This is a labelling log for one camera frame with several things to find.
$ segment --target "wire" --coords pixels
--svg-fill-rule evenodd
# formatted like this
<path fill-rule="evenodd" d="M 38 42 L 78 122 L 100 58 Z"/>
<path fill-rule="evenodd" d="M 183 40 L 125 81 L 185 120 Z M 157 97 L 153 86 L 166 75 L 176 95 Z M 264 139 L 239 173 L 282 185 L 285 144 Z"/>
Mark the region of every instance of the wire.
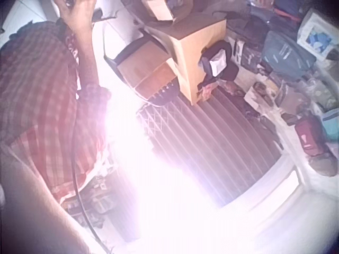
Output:
<path fill-rule="evenodd" d="M 85 219 L 85 221 L 86 221 L 90 231 L 94 235 L 94 238 L 95 238 L 96 242 L 104 249 L 104 251 L 107 254 L 112 254 L 112 250 L 108 249 L 108 247 L 102 242 L 100 237 L 95 232 L 95 230 L 94 230 L 90 220 L 87 217 L 86 211 L 84 209 L 83 202 L 82 202 L 82 200 L 80 198 L 78 182 L 77 182 L 76 173 L 75 173 L 75 150 L 76 150 L 76 143 L 75 143 L 75 126 L 74 126 L 74 128 L 73 128 L 73 136 L 72 136 L 71 164 L 72 164 L 72 177 L 73 177 L 73 186 L 74 186 L 75 196 L 78 199 L 79 206 L 80 206 L 80 209 L 81 209 L 81 213 L 83 214 L 83 217 L 84 217 L 84 219 Z"/>

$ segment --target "red plaid shirt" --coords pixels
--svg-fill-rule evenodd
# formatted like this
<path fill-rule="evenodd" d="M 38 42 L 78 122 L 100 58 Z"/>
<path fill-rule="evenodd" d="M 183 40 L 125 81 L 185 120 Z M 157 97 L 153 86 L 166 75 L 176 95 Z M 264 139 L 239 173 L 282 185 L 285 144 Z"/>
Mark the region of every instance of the red plaid shirt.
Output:
<path fill-rule="evenodd" d="M 43 22 L 21 28 L 0 51 L 1 142 L 43 178 L 59 202 L 74 191 L 73 133 L 79 185 L 102 166 L 110 98 L 107 89 L 86 84 L 76 99 L 70 46 L 59 26 Z"/>

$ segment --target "gray bag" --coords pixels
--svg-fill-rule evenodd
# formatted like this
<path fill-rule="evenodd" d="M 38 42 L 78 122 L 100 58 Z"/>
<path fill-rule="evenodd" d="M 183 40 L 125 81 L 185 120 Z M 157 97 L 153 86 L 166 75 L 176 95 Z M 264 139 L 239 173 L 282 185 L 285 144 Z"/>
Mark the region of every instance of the gray bag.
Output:
<path fill-rule="evenodd" d="M 331 153 L 312 157 L 308 163 L 322 176 L 333 177 L 338 174 L 338 160 Z"/>

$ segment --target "red bag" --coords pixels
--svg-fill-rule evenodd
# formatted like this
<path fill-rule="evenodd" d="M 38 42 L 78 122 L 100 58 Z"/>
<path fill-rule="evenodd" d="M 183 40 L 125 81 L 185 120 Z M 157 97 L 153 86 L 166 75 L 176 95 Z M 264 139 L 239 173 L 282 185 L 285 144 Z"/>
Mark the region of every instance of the red bag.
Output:
<path fill-rule="evenodd" d="M 296 132 L 304 152 L 310 156 L 322 155 L 325 152 L 325 140 L 322 124 L 314 115 L 300 119 L 295 125 Z"/>

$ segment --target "man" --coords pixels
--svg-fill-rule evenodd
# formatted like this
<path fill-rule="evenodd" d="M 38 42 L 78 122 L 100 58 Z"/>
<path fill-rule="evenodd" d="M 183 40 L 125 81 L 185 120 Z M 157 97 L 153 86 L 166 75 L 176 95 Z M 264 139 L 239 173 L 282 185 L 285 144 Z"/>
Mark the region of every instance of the man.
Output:
<path fill-rule="evenodd" d="M 102 164 L 110 93 L 92 45 L 96 0 L 55 3 L 68 27 L 30 23 L 1 48 L 2 253 L 89 252 L 50 193 L 74 194 L 72 162 L 80 186 Z"/>

